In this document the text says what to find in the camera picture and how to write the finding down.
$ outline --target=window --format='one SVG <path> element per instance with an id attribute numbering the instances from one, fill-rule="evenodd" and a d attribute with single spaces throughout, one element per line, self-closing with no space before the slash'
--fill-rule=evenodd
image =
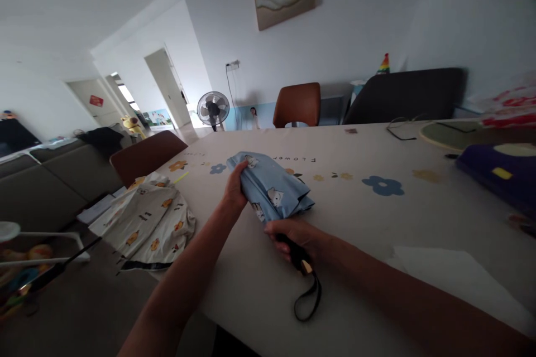
<path id="1" fill-rule="evenodd" d="M 127 89 L 127 87 L 125 86 L 125 84 L 123 83 L 123 81 L 121 80 L 121 77 L 119 76 L 119 74 L 117 73 L 113 73 L 112 74 L 112 78 L 113 80 L 117 83 L 117 87 L 119 88 L 119 90 L 121 91 L 121 93 L 123 94 L 125 100 L 128 102 L 128 104 L 130 105 L 130 107 L 134 110 L 140 110 L 140 107 L 138 106 L 138 104 L 134 101 L 134 97 L 132 96 L 132 94 L 130 93 L 130 91 Z"/>

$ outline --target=plastic bag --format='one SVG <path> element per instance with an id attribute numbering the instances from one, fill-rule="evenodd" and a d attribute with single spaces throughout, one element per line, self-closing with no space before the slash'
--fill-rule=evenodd
<path id="1" fill-rule="evenodd" d="M 493 98 L 469 101 L 484 111 L 480 118 L 486 128 L 536 128 L 536 71 L 515 77 L 512 89 Z"/>

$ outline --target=floor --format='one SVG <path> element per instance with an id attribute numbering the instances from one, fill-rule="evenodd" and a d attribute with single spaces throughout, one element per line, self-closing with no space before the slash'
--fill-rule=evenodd
<path id="1" fill-rule="evenodd" d="M 159 132 L 159 131 L 153 131 L 150 129 L 144 129 L 143 131 L 145 132 L 145 136 L 147 137 L 151 137 Z M 169 131 L 172 131 L 177 137 L 179 137 L 187 145 L 192 145 L 195 141 L 198 141 L 199 139 L 206 137 L 208 134 L 213 132 L 212 127 L 207 126 L 203 128 L 194 128 L 192 127 L 192 123 L 185 124 L 178 129 L 175 128 Z"/>
<path id="2" fill-rule="evenodd" d="M 211 127 L 194 129 L 191 124 L 174 130 L 188 145 L 210 132 Z M 81 223 L 76 223 L 70 231 L 80 232 L 84 244 L 95 238 Z M 50 244 L 58 257 L 74 253 L 74 247 L 65 239 Z M 25 306 L 0 326 L 3 357 L 43 353 L 89 357 L 118 353 L 157 281 L 141 271 L 117 275 L 119 257 L 104 242 L 89 253 L 89 263 L 69 265 L 63 275 L 38 293 L 35 303 Z M 215 336 L 216 325 L 195 314 L 177 355 L 208 357 Z"/>

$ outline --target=blue flower print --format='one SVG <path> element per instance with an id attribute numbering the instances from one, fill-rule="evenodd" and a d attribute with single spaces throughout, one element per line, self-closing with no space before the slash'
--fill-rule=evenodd
<path id="1" fill-rule="evenodd" d="M 220 174 L 222 171 L 224 171 L 227 168 L 226 165 L 222 165 L 221 163 L 211 166 L 210 167 L 210 174 Z"/>
<path id="2" fill-rule="evenodd" d="M 402 189 L 402 183 L 390 178 L 381 178 L 379 176 L 370 176 L 361 180 L 363 184 L 372 187 L 372 190 L 378 195 L 390 196 L 390 195 L 404 195 Z"/>

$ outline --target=flower print tablecloth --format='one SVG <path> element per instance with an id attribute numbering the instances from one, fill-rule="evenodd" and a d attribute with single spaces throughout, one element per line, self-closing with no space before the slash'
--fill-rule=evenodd
<path id="1" fill-rule="evenodd" d="M 182 177 L 175 186 L 197 217 L 198 231 L 223 195 L 226 159 L 239 151 L 264 153 L 311 189 L 315 205 L 304 215 L 311 224 L 380 260 L 389 259 L 394 246 L 465 250 L 521 302 L 530 301 L 536 247 L 503 222 L 512 208 L 456 169 L 444 157 L 448 151 L 421 140 L 422 126 L 397 129 L 415 141 L 400 141 L 385 127 L 216 132 L 157 172 L 172 181 Z M 417 353 L 366 300 L 318 270 L 322 304 L 303 325 L 291 306 L 309 283 L 279 257 L 248 205 L 200 309 L 264 357 Z"/>

